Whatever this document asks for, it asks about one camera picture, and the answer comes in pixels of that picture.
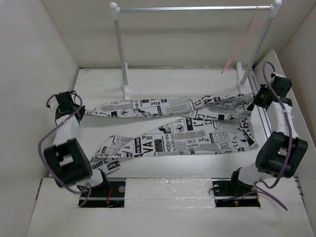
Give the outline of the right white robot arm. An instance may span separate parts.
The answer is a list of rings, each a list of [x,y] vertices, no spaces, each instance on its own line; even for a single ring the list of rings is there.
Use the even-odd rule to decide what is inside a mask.
[[[299,138],[292,121],[292,101],[287,98],[291,80],[272,73],[271,80],[261,85],[254,104],[266,110],[271,124],[271,135],[257,154],[256,161],[232,173],[228,188],[238,195],[252,189],[255,182],[264,183],[275,177],[269,186],[274,188],[281,178],[290,178],[296,172],[308,149],[307,141]]]

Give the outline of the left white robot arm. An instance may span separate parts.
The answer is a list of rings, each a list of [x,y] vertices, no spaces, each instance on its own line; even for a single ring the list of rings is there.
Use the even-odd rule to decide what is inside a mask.
[[[76,182],[92,176],[92,167],[81,145],[76,139],[77,129],[85,113],[82,99],[75,91],[60,92],[52,95],[46,106],[55,111],[56,128],[49,132],[40,142],[55,133],[52,145],[43,151],[38,145],[56,184],[60,188],[70,189]]]

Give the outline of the newspaper print trousers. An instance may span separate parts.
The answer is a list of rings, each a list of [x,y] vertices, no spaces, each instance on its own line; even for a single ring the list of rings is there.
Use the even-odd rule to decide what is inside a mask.
[[[105,173],[120,159],[246,152],[258,147],[251,124],[254,94],[203,95],[177,99],[121,100],[89,110],[107,118],[174,120],[138,137],[112,135],[91,159]]]

